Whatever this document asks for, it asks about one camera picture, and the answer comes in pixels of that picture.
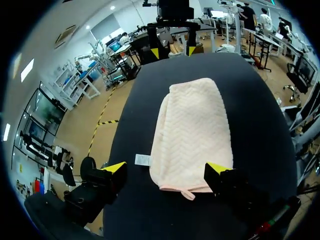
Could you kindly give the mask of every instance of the office chair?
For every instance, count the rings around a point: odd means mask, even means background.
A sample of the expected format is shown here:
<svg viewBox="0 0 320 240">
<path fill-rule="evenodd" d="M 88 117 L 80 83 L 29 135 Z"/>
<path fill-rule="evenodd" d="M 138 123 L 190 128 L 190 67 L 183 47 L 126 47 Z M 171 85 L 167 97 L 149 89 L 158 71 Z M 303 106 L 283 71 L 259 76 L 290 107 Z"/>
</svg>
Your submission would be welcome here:
<svg viewBox="0 0 320 240">
<path fill-rule="evenodd" d="M 315 75 L 316 70 L 312 67 L 312 65 L 304 58 L 301 57 L 296 65 L 292 63 L 288 63 L 287 65 L 288 72 L 286 75 L 292 81 L 293 85 L 286 85 L 283 87 L 283 90 L 290 89 L 293 94 L 290 97 L 290 103 L 297 99 L 299 99 L 298 107 L 301 106 L 300 94 L 306 94 L 308 92 L 308 88 L 311 86 L 311 81 Z"/>
<path fill-rule="evenodd" d="M 96 168 L 95 160 L 89 156 L 85 157 L 82 160 L 82 163 L 80 166 L 80 177 L 84 179 L 87 174 L 87 171 L 95 168 Z M 68 186 L 75 187 L 76 183 L 80 183 L 80 181 L 75 181 L 75 178 L 74 178 L 75 175 L 73 175 L 72 169 L 68 164 L 64 165 L 64 168 L 62 170 L 62 176 L 63 176 L 64 182 Z"/>
</svg>

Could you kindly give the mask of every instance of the pink towel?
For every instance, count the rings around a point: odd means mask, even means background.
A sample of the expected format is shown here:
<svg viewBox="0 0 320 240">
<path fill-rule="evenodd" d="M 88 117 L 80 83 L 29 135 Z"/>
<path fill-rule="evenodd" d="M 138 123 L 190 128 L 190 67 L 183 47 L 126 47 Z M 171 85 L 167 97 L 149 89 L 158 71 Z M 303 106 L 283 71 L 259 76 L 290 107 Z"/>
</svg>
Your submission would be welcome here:
<svg viewBox="0 0 320 240">
<path fill-rule="evenodd" d="M 151 150 L 150 176 L 160 190 L 212 192 L 205 164 L 233 167 L 230 130 L 215 82 L 202 78 L 170 86 L 160 107 Z"/>
</svg>

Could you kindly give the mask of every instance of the ceiling light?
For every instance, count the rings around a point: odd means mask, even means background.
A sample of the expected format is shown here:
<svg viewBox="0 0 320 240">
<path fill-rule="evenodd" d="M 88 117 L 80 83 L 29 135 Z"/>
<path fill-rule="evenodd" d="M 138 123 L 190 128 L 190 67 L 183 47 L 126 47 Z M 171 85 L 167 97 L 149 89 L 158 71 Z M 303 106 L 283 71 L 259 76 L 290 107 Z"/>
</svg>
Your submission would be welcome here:
<svg viewBox="0 0 320 240">
<path fill-rule="evenodd" d="M 3 135 L 3 141 L 7 141 L 8 140 L 8 135 L 9 135 L 9 131 L 10 131 L 10 124 L 7 123 L 5 126 L 5 130 L 4 130 L 4 135 Z"/>
<path fill-rule="evenodd" d="M 31 72 L 32 68 L 34 67 L 34 61 L 35 59 L 32 59 L 25 67 L 25 69 L 23 69 L 23 71 L 21 72 L 21 82 L 23 82 L 27 75 Z"/>
</svg>

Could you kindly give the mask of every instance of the floor tape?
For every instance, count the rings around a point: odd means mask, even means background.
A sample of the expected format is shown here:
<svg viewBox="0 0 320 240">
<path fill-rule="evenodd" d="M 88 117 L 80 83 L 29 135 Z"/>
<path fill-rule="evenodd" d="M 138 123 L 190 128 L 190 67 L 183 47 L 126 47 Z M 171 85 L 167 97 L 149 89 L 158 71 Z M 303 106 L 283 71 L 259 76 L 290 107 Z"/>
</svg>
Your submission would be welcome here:
<svg viewBox="0 0 320 240">
<path fill-rule="evenodd" d="M 90 147 L 89 147 L 89 150 L 88 150 L 88 157 L 89 157 L 89 155 L 90 155 L 92 145 L 94 144 L 94 140 L 95 140 L 95 136 L 96 136 L 98 127 L 100 126 L 100 120 L 101 120 L 103 114 L 105 113 L 106 107 L 107 107 L 107 105 L 108 105 L 108 103 L 109 103 L 112 95 L 114 94 L 115 90 L 116 90 L 116 87 L 114 87 L 114 88 L 112 89 L 111 94 L 110 94 L 108 100 L 106 101 L 106 103 L 105 103 L 105 105 L 104 105 L 104 107 L 103 107 L 103 110 L 102 110 L 102 112 L 101 112 L 101 114 L 100 114 L 98 123 L 97 123 L 96 126 L 95 126 L 94 133 L 93 133 L 93 136 L 92 136 L 92 139 L 91 139 L 91 143 L 90 143 Z"/>
<path fill-rule="evenodd" d="M 106 124 L 116 124 L 118 122 L 119 122 L 119 120 L 111 120 L 111 121 L 99 122 L 99 126 L 106 125 Z"/>
</svg>

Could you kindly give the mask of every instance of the red object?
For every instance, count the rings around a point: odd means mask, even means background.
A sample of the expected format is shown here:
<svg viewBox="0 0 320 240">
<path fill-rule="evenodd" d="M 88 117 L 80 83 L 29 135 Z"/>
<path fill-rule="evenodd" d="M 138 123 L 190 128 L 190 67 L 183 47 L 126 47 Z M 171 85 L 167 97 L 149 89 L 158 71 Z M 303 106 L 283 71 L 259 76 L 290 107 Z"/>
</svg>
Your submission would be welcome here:
<svg viewBox="0 0 320 240">
<path fill-rule="evenodd" d="M 271 225 L 268 223 L 268 222 L 264 222 L 262 224 L 262 226 L 256 231 L 256 233 L 259 235 L 259 234 L 262 234 L 262 233 L 265 233 L 269 230 L 269 228 L 271 227 Z"/>
<path fill-rule="evenodd" d="M 40 182 L 38 180 L 35 180 L 34 182 L 34 190 L 36 193 L 40 192 Z"/>
</svg>

